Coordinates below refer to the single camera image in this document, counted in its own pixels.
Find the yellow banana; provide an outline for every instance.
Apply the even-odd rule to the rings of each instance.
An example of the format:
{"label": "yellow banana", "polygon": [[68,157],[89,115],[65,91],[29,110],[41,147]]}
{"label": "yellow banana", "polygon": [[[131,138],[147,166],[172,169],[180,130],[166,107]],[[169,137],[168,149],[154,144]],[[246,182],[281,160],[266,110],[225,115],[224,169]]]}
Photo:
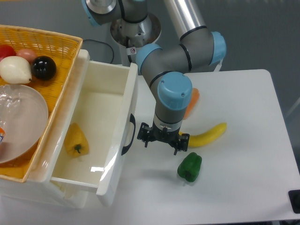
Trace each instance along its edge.
{"label": "yellow banana", "polygon": [[190,148],[196,148],[200,146],[204,146],[206,144],[211,143],[212,141],[219,138],[227,129],[227,123],[219,123],[212,129],[208,130],[207,132],[199,135],[190,135],[188,146]]}

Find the drawer handle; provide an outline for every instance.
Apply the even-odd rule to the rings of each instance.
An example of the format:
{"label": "drawer handle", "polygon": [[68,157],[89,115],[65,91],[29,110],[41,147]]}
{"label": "drawer handle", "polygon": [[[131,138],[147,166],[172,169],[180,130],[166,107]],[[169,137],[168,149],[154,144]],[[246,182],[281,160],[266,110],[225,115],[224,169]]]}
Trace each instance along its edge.
{"label": "drawer handle", "polygon": [[124,155],[126,152],[128,152],[128,150],[130,149],[130,147],[132,145],[133,139],[135,137],[135,116],[133,114],[130,115],[129,122],[131,122],[133,124],[133,126],[134,126],[134,128],[133,128],[133,135],[132,135],[132,138],[131,138],[131,142],[127,146],[123,147],[121,155]]}

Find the silver metal pole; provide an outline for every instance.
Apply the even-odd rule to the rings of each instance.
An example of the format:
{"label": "silver metal pole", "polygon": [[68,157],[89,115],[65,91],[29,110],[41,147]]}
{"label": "silver metal pole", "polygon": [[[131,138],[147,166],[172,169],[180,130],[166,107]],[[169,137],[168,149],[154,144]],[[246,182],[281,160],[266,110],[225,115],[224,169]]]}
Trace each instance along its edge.
{"label": "silver metal pole", "polygon": [[165,5],[179,38],[192,29],[205,26],[195,0],[165,0]]}

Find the yellow bell pepper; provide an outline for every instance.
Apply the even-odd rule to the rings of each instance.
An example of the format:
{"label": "yellow bell pepper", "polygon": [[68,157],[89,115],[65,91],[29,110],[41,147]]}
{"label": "yellow bell pepper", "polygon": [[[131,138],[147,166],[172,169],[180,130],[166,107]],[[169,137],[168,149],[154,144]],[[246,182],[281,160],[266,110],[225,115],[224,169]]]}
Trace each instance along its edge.
{"label": "yellow bell pepper", "polygon": [[89,143],[77,123],[72,123],[67,130],[64,145],[68,155],[76,158],[89,153]]}

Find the wicker basket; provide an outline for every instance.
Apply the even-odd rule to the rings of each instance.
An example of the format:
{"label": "wicker basket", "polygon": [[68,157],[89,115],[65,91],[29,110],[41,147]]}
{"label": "wicker basket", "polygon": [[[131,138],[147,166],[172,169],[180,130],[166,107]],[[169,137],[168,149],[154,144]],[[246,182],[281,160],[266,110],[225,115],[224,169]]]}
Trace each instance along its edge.
{"label": "wicker basket", "polygon": [[[32,49],[38,56],[51,57],[57,66],[57,72],[53,79],[49,81],[36,80],[27,84],[37,90],[46,100],[49,110],[48,123],[39,141],[31,149],[12,161],[0,164],[0,179],[16,182],[27,180],[45,144],[82,43],[83,40],[79,37],[31,28],[0,25],[0,45],[10,45],[15,51],[23,48]],[[0,78],[0,85],[4,84],[6,84],[5,81]]]}

